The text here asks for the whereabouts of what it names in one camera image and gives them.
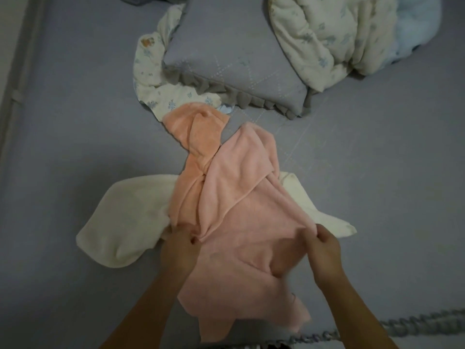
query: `person's left hand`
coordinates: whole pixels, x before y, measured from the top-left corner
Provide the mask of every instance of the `person's left hand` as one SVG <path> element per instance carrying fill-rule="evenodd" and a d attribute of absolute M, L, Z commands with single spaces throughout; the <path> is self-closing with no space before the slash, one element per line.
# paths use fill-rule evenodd
<path fill-rule="evenodd" d="M 181 272 L 188 276 L 197 264 L 201 243 L 194 236 L 196 227 L 183 224 L 172 227 L 172 232 L 161 248 L 161 267 L 163 270 Z"/>

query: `blue fabric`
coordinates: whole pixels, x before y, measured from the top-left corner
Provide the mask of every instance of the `blue fabric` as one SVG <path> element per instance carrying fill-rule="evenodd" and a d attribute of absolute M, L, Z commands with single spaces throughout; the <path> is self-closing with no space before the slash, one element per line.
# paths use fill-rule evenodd
<path fill-rule="evenodd" d="M 429 42 L 441 23 L 441 0 L 398 0 L 396 41 L 392 44 L 384 66 L 411 55 Z"/>

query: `cream floral fabric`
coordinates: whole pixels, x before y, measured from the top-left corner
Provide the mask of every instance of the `cream floral fabric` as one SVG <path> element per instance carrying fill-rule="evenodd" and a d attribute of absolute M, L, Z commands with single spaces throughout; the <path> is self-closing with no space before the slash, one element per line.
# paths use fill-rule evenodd
<path fill-rule="evenodd" d="M 193 87 L 168 83 L 161 63 L 170 34 L 178 25 L 184 5 L 171 6 L 158 23 L 157 31 L 143 35 L 137 42 L 133 67 L 133 83 L 139 102 L 147 105 L 158 121 L 185 103 L 199 101 L 218 108 L 218 94 L 198 95 Z"/>
<path fill-rule="evenodd" d="M 395 40 L 396 0 L 268 0 L 287 58 L 318 92 L 352 70 L 378 70 Z"/>

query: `gray bed sheet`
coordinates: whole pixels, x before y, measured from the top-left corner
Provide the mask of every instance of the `gray bed sheet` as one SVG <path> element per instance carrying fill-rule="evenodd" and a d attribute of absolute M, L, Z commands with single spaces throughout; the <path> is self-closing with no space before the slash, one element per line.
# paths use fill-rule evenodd
<path fill-rule="evenodd" d="M 415 54 L 314 97 L 289 121 L 236 109 L 276 136 L 283 170 L 317 207 L 351 222 L 341 240 L 349 278 L 381 319 L 465 305 L 465 0 L 445 0 L 439 35 Z M 138 103 L 132 60 L 168 5 L 52 0 L 26 102 L 0 182 L 0 342 L 5 348 L 96 348 L 157 274 L 159 249 L 114 270 L 75 236 L 117 181 L 178 174 L 186 152 Z M 334 327 L 304 260 L 290 274 L 313 322 Z M 287 338 L 237 321 L 228 343 Z M 197 321 L 177 303 L 163 348 L 196 348 Z"/>

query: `peach fabric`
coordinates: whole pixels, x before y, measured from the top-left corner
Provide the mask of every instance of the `peach fabric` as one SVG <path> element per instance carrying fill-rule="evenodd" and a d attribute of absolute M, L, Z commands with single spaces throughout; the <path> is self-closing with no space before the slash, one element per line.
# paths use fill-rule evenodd
<path fill-rule="evenodd" d="M 199 115 L 203 126 L 194 130 Z M 191 160 L 182 174 L 195 183 L 177 182 L 178 194 L 171 200 L 171 222 L 195 221 L 202 242 L 197 265 L 178 299 L 199 318 L 202 341 L 224 339 L 238 318 L 265 319 L 297 332 L 310 316 L 283 276 L 305 254 L 299 229 L 310 228 L 316 235 L 316 225 L 280 184 L 270 133 L 245 123 L 214 155 L 221 115 L 211 107 L 181 106 L 166 116 L 167 129 L 182 143 L 209 145 L 203 150 L 207 144 L 190 144 Z M 193 132 L 196 139 L 189 138 Z M 206 138 L 211 134 L 215 139 Z"/>

